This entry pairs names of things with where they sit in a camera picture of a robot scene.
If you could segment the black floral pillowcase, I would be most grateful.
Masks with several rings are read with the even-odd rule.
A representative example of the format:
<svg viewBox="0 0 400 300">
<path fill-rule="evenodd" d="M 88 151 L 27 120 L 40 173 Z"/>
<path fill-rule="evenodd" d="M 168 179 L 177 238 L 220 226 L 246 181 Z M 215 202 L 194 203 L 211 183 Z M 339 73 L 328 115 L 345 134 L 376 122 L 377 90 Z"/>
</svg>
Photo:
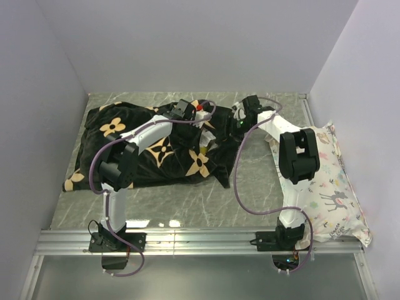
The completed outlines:
<svg viewBox="0 0 400 300">
<path fill-rule="evenodd" d="M 144 150 L 139 156 L 136 177 L 129 188 L 145 188 L 172 184 L 199 184 L 214 176 L 224 188 L 243 139 L 229 137 L 229 117 L 233 112 L 222 106 L 212 107 L 204 99 L 192 101 L 212 111 L 211 119 L 202 128 L 211 131 L 217 139 L 217 149 L 206 155 L 197 149 L 188 149 L 174 142 L 169 135 Z M 111 133 L 126 133 L 150 120 L 159 111 L 176 106 L 171 102 L 159 107 L 142 107 L 129 102 L 115 102 L 90 110 L 84 123 L 74 172 L 62 185 L 64 192 L 88 190 L 89 168 L 94 155 L 105 145 Z"/>
</svg>

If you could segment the white pillow yellow edge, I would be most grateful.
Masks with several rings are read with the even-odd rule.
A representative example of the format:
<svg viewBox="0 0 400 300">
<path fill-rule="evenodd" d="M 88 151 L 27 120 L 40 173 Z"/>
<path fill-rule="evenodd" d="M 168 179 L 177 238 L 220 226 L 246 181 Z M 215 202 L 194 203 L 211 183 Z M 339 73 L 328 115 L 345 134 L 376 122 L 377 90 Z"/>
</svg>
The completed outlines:
<svg viewBox="0 0 400 300">
<path fill-rule="evenodd" d="M 209 151 L 217 148 L 216 136 L 211 131 L 203 129 L 199 140 L 200 153 L 206 155 Z"/>
</svg>

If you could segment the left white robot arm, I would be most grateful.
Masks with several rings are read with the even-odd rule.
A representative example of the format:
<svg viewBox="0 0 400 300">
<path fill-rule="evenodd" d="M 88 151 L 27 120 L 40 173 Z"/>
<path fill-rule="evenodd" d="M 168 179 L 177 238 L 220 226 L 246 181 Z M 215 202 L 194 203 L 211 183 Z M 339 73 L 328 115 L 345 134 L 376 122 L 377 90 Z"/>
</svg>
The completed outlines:
<svg viewBox="0 0 400 300">
<path fill-rule="evenodd" d="M 201 128 L 212 114 L 182 99 L 172 109 L 157 112 L 138 127 L 106 137 L 107 144 L 92 160 L 89 185 L 94 193 L 103 195 L 97 235 L 111 251 L 132 246 L 126 234 L 126 191 L 136 177 L 141 153 L 172 132 L 188 133 L 188 129 L 182 127 L 185 124 L 190 129 Z"/>
</svg>

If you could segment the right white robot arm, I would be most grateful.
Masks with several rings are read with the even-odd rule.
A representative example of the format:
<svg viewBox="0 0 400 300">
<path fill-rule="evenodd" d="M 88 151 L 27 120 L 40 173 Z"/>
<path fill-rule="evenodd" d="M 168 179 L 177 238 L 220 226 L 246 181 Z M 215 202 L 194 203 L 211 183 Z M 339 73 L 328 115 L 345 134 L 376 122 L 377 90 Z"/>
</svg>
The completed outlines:
<svg viewBox="0 0 400 300">
<path fill-rule="evenodd" d="M 284 199 L 282 207 L 275 210 L 279 214 L 275 230 L 258 236 L 256 246 L 288 251 L 295 249 L 305 229 L 312 227 L 305 212 L 305 192 L 320 168 L 316 134 L 312 128 L 300 128 L 280 116 L 281 105 L 274 109 L 262 106 L 259 100 L 251 95 L 232 106 L 232 130 L 244 135 L 235 165 L 239 164 L 245 143 L 255 129 L 262 129 L 278 142 L 278 170 L 286 187 Z"/>
</svg>

